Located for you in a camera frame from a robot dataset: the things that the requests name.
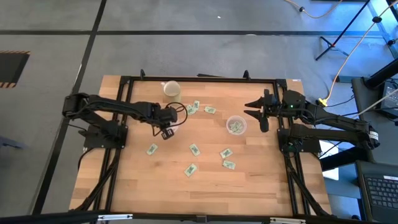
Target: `keyboard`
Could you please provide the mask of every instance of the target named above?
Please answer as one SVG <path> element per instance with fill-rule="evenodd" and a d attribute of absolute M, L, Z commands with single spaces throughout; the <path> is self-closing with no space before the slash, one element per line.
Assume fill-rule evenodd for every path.
<path fill-rule="evenodd" d="M 372 206 L 398 210 L 398 180 L 365 175 L 365 183 Z"/>

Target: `tripod stand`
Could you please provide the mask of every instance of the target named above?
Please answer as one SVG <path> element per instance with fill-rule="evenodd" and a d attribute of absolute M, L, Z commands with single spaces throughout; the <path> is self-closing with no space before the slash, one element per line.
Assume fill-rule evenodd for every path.
<path fill-rule="evenodd" d="M 322 52 L 315 60 L 320 59 L 323 55 L 325 55 L 329 50 L 337 50 L 341 53 L 343 53 L 345 56 L 348 56 L 346 52 L 343 50 L 339 49 L 336 47 L 337 42 L 340 40 L 340 38 L 344 35 L 344 33 L 347 31 L 347 29 L 350 27 L 350 25 L 355 21 L 355 19 L 359 16 L 359 14 L 363 11 L 363 9 L 368 5 L 370 0 L 367 0 L 365 4 L 362 6 L 362 8 L 358 11 L 358 13 L 354 16 L 354 18 L 349 22 L 349 24 L 346 26 L 346 28 L 342 31 L 342 33 L 337 37 L 337 39 L 331 43 L 330 41 L 326 40 L 326 38 L 321 37 L 321 40 L 325 41 L 328 44 L 328 48 Z"/>

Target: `clear plastic cup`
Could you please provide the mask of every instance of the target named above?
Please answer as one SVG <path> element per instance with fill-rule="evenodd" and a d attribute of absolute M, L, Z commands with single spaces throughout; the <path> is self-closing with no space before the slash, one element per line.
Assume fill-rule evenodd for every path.
<path fill-rule="evenodd" d="M 231 129 L 231 125 L 234 124 L 235 122 L 240 123 L 240 125 L 242 126 L 242 128 L 239 129 L 239 131 L 233 131 Z M 248 127 L 248 124 L 246 123 L 245 119 L 242 118 L 241 116 L 231 116 L 228 118 L 228 120 L 226 121 L 226 129 L 228 130 L 228 132 L 230 134 L 234 134 L 234 135 L 240 135 L 243 134 L 246 131 L 246 128 Z"/>

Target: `yellow cable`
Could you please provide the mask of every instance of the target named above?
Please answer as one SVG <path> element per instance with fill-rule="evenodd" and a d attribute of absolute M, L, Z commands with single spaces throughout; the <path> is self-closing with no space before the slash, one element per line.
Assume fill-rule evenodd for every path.
<path fill-rule="evenodd" d="M 294 6 L 301 8 L 301 6 L 299 6 L 298 4 L 292 2 L 291 0 L 284 0 L 286 2 L 289 2 L 291 4 L 293 4 Z M 311 17 L 312 19 L 319 19 L 322 18 L 323 16 L 328 15 L 329 13 L 331 13 L 333 10 L 335 10 L 335 8 L 342 2 L 343 0 L 340 0 L 335 6 L 333 6 L 328 12 L 326 12 L 324 15 L 322 16 L 313 16 L 311 14 L 309 14 L 305 9 L 303 9 L 303 12 L 306 13 L 307 16 Z"/>
<path fill-rule="evenodd" d="M 389 8 L 391 8 L 393 5 L 395 5 L 395 4 L 397 4 L 397 3 L 398 3 L 398 0 L 394 1 L 391 5 L 389 5 L 389 7 L 388 7 L 387 9 L 385 9 L 385 10 L 380 14 L 379 17 L 381 17 Z M 336 80 L 337 80 L 337 77 L 338 77 L 338 75 L 340 74 L 340 72 L 342 71 L 343 67 L 346 65 L 348 59 L 351 57 L 351 55 L 354 53 L 354 51 L 358 48 L 358 46 L 361 44 L 361 42 L 365 39 L 366 35 L 369 33 L 369 31 L 372 29 L 372 27 L 373 27 L 375 24 L 376 24 L 376 23 L 373 22 L 373 24 L 370 26 L 370 28 L 369 28 L 369 29 L 365 32 L 365 34 L 362 36 L 361 40 L 355 45 L 354 49 L 348 54 L 348 56 L 347 56 L 346 60 L 344 61 L 343 65 L 342 65 L 342 66 L 340 67 L 340 69 L 338 70 L 338 72 L 337 72 L 337 74 L 336 74 L 336 76 L 335 76 L 335 79 L 333 80 L 333 83 L 331 84 L 328 97 L 326 97 L 325 99 L 321 99 L 321 98 L 318 99 L 319 102 L 320 102 L 323 106 L 327 106 L 327 102 L 328 102 L 328 100 L 329 100 L 329 98 L 330 98 L 330 96 L 331 96 L 331 92 L 332 92 L 332 90 L 333 90 L 333 87 L 334 87 L 334 85 L 335 85 L 335 82 L 336 82 Z"/>

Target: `wooden table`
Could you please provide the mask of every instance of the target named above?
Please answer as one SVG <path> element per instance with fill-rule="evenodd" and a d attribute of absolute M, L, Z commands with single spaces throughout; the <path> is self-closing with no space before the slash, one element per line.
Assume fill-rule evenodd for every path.
<path fill-rule="evenodd" d="M 116 99 L 119 80 L 120 76 L 104 76 L 99 95 Z M 288 89 L 303 93 L 299 80 L 287 80 L 287 83 Z M 277 141 L 277 119 L 270 118 L 270 131 L 262 133 L 259 122 L 243 112 L 248 109 L 244 104 L 257 100 L 265 88 L 273 93 L 272 85 L 202 82 L 180 82 L 180 85 L 182 103 L 187 105 L 199 100 L 200 109 L 188 117 L 174 137 L 166 141 L 161 136 L 153 137 L 148 124 L 127 120 L 129 132 L 121 153 L 111 211 L 291 216 L 284 157 Z M 131 102 L 137 101 L 159 102 L 162 107 L 167 103 L 160 82 L 148 81 L 134 82 Z M 205 106 L 213 106 L 217 112 L 206 113 Z M 111 119 L 109 113 L 101 115 Z M 226 130 L 226 120 L 232 115 L 242 116 L 248 123 L 248 129 L 241 136 L 233 136 Z M 146 150 L 152 143 L 159 148 L 148 156 Z M 188 148 L 192 143 L 201 151 L 198 157 Z M 236 163 L 235 170 L 222 166 L 219 153 L 227 147 L 233 151 L 228 160 Z M 70 208 L 79 206 L 93 190 L 103 155 L 103 149 L 95 149 L 82 160 Z M 306 186 L 323 209 L 330 212 L 319 161 L 309 153 L 300 155 Z M 184 170 L 191 163 L 198 170 L 188 178 Z M 303 213 L 297 186 L 295 192 L 299 211 Z"/>

